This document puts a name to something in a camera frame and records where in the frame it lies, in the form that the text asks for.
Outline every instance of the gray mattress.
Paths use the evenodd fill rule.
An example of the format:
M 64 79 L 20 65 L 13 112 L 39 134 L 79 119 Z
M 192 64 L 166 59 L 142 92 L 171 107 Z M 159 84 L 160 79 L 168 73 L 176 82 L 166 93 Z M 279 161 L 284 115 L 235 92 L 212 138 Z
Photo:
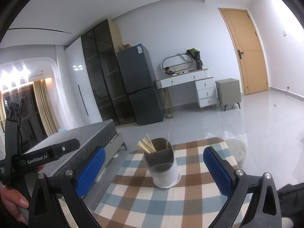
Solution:
M 62 131 L 51 135 L 28 152 L 36 151 L 43 147 L 76 138 L 80 148 L 62 156 L 57 161 L 50 162 L 40 171 L 47 176 L 62 175 L 68 169 L 75 169 L 78 164 L 86 159 L 96 146 L 105 147 L 115 136 L 117 131 L 112 119 L 86 125 L 80 128 Z

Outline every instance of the checkered tablecloth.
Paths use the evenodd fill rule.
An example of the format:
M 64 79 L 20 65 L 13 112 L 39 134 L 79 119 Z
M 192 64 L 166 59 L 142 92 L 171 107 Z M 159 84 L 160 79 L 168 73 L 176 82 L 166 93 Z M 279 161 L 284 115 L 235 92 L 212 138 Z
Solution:
M 203 150 L 212 146 L 234 168 L 237 163 L 226 143 L 210 138 L 173 146 L 179 183 L 169 189 L 154 185 L 141 150 L 130 153 L 94 211 L 102 228 L 207 228 L 225 204 L 203 161 Z M 246 213 L 246 197 L 235 225 Z

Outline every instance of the refrigerator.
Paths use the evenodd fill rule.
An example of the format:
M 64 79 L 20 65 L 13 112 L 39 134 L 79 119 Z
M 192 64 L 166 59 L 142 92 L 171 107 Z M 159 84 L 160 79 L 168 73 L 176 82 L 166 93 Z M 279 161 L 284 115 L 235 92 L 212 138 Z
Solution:
M 137 124 L 161 122 L 164 107 L 148 50 L 137 45 L 118 52 L 117 59 Z

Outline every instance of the silver bolt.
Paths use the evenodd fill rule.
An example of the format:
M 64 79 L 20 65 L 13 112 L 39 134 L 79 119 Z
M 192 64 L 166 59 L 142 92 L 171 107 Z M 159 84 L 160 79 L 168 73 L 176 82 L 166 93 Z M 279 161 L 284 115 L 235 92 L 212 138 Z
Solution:
M 40 174 L 38 175 L 38 178 L 39 178 L 39 179 L 44 178 L 44 173 L 40 173 Z
M 235 171 L 239 176 L 243 176 L 244 175 L 244 172 L 240 169 L 236 170 Z
M 266 173 L 265 173 L 265 177 L 268 178 L 268 179 L 270 179 L 270 178 L 271 178 L 270 173 L 266 172 Z
M 67 170 L 65 172 L 66 176 L 71 176 L 73 174 L 73 171 L 72 170 Z

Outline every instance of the blue textured pad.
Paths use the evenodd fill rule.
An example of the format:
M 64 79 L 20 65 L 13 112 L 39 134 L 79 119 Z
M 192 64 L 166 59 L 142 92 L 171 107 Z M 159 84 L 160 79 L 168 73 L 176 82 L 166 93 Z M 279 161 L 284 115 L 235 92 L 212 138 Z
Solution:
M 203 159 L 219 191 L 222 195 L 229 198 L 232 195 L 232 180 L 230 176 L 226 173 L 223 166 L 218 162 L 209 148 L 204 150 Z
M 76 192 L 79 197 L 88 194 L 104 162 L 105 149 L 101 147 L 77 179 Z

